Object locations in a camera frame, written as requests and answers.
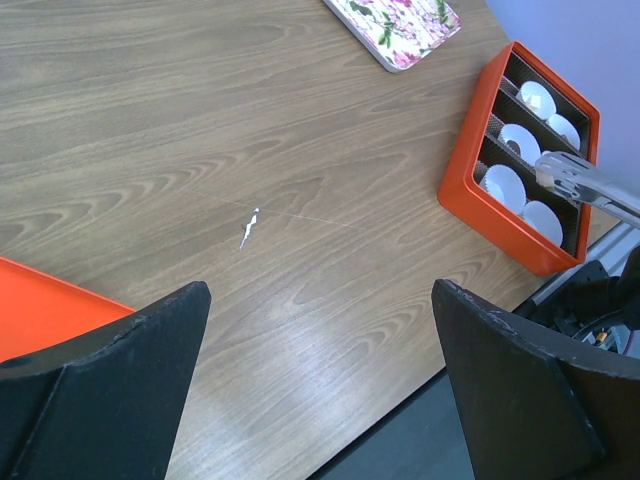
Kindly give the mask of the metal tongs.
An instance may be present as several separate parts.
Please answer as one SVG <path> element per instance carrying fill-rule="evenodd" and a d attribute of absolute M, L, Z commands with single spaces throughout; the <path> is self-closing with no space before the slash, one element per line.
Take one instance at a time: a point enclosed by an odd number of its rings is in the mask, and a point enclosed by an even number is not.
<path fill-rule="evenodd" d="M 566 152 L 546 152 L 535 162 L 534 171 L 536 182 L 555 195 L 591 205 L 639 228 L 639 195 L 587 160 Z"/>

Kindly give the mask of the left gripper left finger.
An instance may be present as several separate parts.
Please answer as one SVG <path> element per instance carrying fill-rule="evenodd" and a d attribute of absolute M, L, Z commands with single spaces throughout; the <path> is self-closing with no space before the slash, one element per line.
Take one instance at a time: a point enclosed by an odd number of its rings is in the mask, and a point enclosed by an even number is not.
<path fill-rule="evenodd" d="M 211 301 L 191 282 L 2 362 L 2 478 L 165 478 Z"/>

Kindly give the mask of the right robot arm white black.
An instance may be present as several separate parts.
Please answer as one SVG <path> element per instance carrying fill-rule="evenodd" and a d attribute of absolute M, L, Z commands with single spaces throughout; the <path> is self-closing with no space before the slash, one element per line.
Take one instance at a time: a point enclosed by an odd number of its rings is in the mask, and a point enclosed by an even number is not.
<path fill-rule="evenodd" d="M 639 249 L 619 275 L 594 260 L 547 297 L 529 299 L 516 313 L 539 325 L 623 356 L 639 356 Z"/>

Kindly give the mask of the dark round chocolate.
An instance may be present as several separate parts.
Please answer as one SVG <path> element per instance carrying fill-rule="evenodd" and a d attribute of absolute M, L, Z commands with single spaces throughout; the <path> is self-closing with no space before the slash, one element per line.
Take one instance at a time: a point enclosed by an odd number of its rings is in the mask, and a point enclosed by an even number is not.
<path fill-rule="evenodd" d="M 520 150 L 520 146 L 517 142 L 513 141 L 513 140 L 509 140 L 507 142 L 507 146 L 513 150 L 517 155 L 520 154 L 521 150 Z"/>

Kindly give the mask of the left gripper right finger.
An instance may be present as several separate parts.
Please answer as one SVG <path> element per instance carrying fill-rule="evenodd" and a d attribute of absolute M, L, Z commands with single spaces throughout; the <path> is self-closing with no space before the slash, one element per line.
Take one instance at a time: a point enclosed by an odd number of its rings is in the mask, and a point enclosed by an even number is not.
<path fill-rule="evenodd" d="M 478 479 L 636 479 L 639 362 L 505 311 L 456 283 L 431 293 Z"/>

